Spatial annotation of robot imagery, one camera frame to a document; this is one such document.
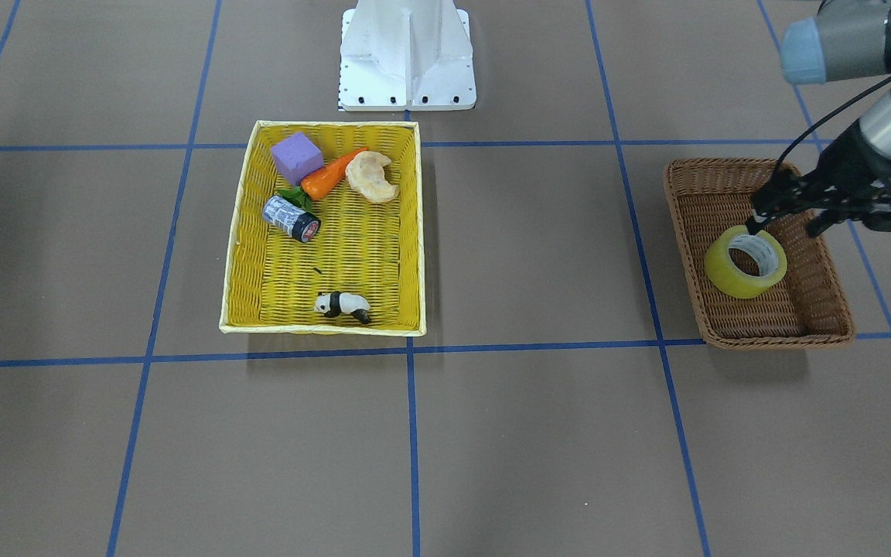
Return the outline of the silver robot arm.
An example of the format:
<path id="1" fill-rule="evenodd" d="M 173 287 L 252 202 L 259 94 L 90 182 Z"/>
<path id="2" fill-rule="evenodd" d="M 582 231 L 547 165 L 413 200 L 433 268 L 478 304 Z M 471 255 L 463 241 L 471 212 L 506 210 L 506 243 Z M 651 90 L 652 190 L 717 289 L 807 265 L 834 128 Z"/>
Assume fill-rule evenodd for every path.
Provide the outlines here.
<path id="1" fill-rule="evenodd" d="M 852 122 L 803 176 L 775 163 L 753 194 L 747 233 L 816 210 L 807 235 L 848 220 L 891 233 L 891 1 L 824 1 L 812 18 L 793 22 L 779 50 L 789 84 L 829 84 L 878 77 L 884 95 Z"/>

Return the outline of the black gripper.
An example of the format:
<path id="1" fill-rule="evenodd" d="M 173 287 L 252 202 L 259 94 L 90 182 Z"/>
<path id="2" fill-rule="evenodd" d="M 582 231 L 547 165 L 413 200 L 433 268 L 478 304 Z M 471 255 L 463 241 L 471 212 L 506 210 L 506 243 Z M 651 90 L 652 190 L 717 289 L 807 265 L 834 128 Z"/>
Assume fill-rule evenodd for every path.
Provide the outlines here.
<path id="1" fill-rule="evenodd" d="M 750 197 L 749 235 L 756 236 L 787 216 L 816 210 L 806 224 L 808 237 L 820 237 L 848 220 L 891 233 L 891 159 L 872 147 L 853 123 L 821 152 L 812 172 L 799 176 L 780 168 Z"/>

